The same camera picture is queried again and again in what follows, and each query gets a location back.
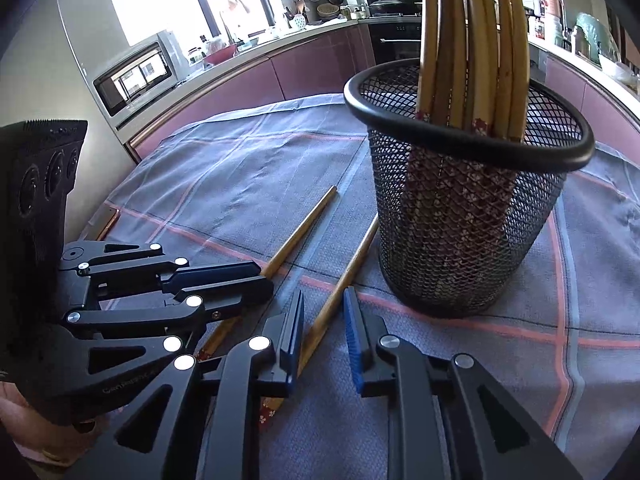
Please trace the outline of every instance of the countertop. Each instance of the countertop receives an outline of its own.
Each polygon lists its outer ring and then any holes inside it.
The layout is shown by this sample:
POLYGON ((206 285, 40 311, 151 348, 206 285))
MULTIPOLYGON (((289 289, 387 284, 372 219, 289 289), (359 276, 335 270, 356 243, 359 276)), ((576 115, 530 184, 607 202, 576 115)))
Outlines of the countertop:
POLYGON ((638 100, 638 96, 633 94, 631 90, 610 78, 597 66, 579 58, 564 48, 533 36, 529 36, 529 43, 561 59, 564 63, 573 66, 577 71, 590 78, 596 85, 600 86, 612 98, 617 100, 618 104, 623 105, 623 107, 629 111, 629 114, 635 117, 638 124, 640 124, 640 100, 638 100))
MULTIPOLYGON (((247 51, 241 52, 234 58, 225 61, 215 67, 203 70, 192 76, 187 81, 179 84, 167 94, 163 95, 157 101, 153 102, 147 108, 133 117, 128 123, 124 124, 117 132, 120 142, 124 143, 132 139, 142 128, 150 124, 156 117, 159 117, 164 111, 168 110, 185 97, 198 91, 200 88, 207 86, 214 80, 224 77, 253 60, 265 57, 275 50, 282 49, 294 43, 308 40, 319 34, 338 30, 339 28, 351 27, 359 23, 393 23, 393 22, 420 22, 420 17, 404 17, 404 18, 366 18, 364 20, 332 20, 323 25, 307 26, 305 30, 288 34, 277 40, 259 44, 247 51)), ((591 63, 584 61, 571 52, 564 50, 553 44, 549 44, 544 40, 529 36, 529 43, 543 50, 552 56, 561 59, 562 62, 573 66, 576 70, 590 78, 596 85, 607 91, 610 96, 615 99, 618 104, 623 105, 630 115, 636 118, 640 124, 640 101, 626 87, 609 78, 600 69, 591 63)))

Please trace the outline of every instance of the pink cabinet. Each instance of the pink cabinet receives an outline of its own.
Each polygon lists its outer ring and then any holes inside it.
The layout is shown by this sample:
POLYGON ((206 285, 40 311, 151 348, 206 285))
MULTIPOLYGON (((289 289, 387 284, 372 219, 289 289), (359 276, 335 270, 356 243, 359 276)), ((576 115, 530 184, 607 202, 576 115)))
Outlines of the pink cabinet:
POLYGON ((612 104, 612 98, 591 84, 584 89, 582 114, 591 125, 596 140, 615 148, 640 165, 640 132, 626 114, 612 104))
POLYGON ((145 158, 160 144, 161 140, 187 124, 202 121, 222 112, 254 108, 283 100, 273 66, 270 61, 265 60, 188 105, 137 145, 135 150, 140 158, 145 158))
POLYGON ((545 84, 578 108, 578 110, 582 109, 584 87, 587 84, 586 79, 551 56, 546 60, 545 84))
POLYGON ((356 73, 347 32, 337 30, 271 57, 285 99, 341 93, 356 73))
POLYGON ((131 145, 140 158, 145 158, 178 128, 222 112, 309 95, 341 93, 356 72, 374 64, 366 25, 320 34, 279 54, 267 54, 263 62, 212 89, 142 142, 133 140, 131 145))
POLYGON ((616 107, 613 97, 552 56, 546 61, 545 84, 581 111, 597 141, 640 164, 639 127, 616 107))
POLYGON ((369 34, 369 25, 363 23, 352 27, 347 27, 347 35, 351 44, 353 63, 356 73, 376 65, 373 54, 373 45, 369 34))

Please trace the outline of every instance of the chopsticks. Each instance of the chopsticks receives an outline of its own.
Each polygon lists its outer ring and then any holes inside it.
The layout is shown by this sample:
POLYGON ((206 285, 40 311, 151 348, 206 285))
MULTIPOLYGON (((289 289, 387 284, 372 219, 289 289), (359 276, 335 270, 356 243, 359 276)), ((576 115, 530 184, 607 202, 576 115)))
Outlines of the chopsticks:
MULTIPOLYGON (((309 228, 316 221, 320 213, 324 210, 326 205, 331 199, 338 193, 338 189, 335 186, 331 186, 324 196, 320 199, 320 202, 309 212, 305 219, 300 222, 300 225, 291 234, 287 241, 284 242, 282 247, 273 255, 273 258, 269 260, 269 263, 261 270, 260 274, 271 279, 277 270, 282 266, 284 260, 290 255, 291 251, 296 247, 302 237, 309 231, 309 228)), ((231 332, 239 317, 232 317, 220 321, 213 333, 209 336, 206 343, 202 346, 198 355, 196 356, 198 361, 209 359, 215 354, 218 347, 224 341, 224 338, 231 332)))
POLYGON ((467 95, 473 94, 473 112, 470 127, 473 132, 488 134, 491 129, 492 114, 490 109, 494 103, 491 99, 491 82, 489 81, 489 47, 488 30, 483 0, 467 0, 469 7, 469 50, 473 51, 473 63, 469 66, 470 83, 467 95))
POLYGON ((424 9, 416 118, 520 142, 529 93, 522 0, 498 0, 499 34, 494 0, 466 4, 467 27, 463 0, 424 9))
POLYGON ((509 138, 509 115, 511 113, 511 89, 513 87, 513 43, 510 0, 498 0, 500 12, 500 63, 498 88, 495 94, 494 135, 499 139, 509 138))
MULTIPOLYGON (((335 316, 338 307, 342 304, 342 294, 346 290, 348 286, 351 285, 351 282, 356 277, 358 270, 364 263, 364 260, 367 257, 367 253, 369 252, 369 247, 371 242, 373 241, 374 236, 378 230, 378 215, 374 217, 367 229, 367 232, 364 235, 364 238, 358 245, 355 253, 351 257, 351 260, 347 264, 342 276, 336 283, 334 290, 332 290, 329 297, 324 302, 324 305, 318 312, 316 319, 311 325, 309 331, 305 334, 305 338, 302 341, 302 348, 300 349, 300 361, 298 362, 298 376, 302 373, 302 370, 305 368, 306 364, 311 359, 311 356, 318 348, 318 345, 322 341, 324 334, 326 333, 329 325, 332 322, 332 319, 335 316)), ((261 417, 260 423, 265 423, 268 417, 273 416, 276 410, 282 405, 284 399, 263 399, 262 407, 267 410, 268 416, 261 417)))
POLYGON ((520 142, 527 123, 529 95, 529 42, 527 41, 527 17, 522 0, 511 0, 513 23, 513 88, 511 89, 511 111, 508 137, 520 142))
POLYGON ((438 0, 422 0, 422 47, 415 116, 431 115, 438 57, 438 0))
POLYGON ((466 27, 464 0, 451 0, 453 20, 453 74, 449 125, 462 128, 465 117, 466 92, 466 27))

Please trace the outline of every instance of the black mesh pen holder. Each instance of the black mesh pen holder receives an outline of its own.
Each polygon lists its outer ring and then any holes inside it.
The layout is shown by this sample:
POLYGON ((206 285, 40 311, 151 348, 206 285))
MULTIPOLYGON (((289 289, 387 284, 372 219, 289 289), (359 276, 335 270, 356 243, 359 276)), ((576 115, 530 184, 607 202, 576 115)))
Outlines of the black mesh pen holder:
POLYGON ((469 316, 497 299, 566 174, 593 155, 593 133, 533 80, 522 143, 416 120, 418 70, 417 59, 378 65, 351 78, 344 96, 368 126, 389 287, 430 316, 469 316))

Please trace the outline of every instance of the microwave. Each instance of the microwave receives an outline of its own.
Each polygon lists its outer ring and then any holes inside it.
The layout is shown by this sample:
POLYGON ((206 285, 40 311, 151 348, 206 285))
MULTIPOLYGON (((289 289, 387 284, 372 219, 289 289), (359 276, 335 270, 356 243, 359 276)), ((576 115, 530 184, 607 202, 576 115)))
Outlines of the microwave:
POLYGON ((106 65, 108 68, 98 71, 89 87, 115 129, 185 81, 193 70, 174 34, 167 30, 130 47, 106 65))

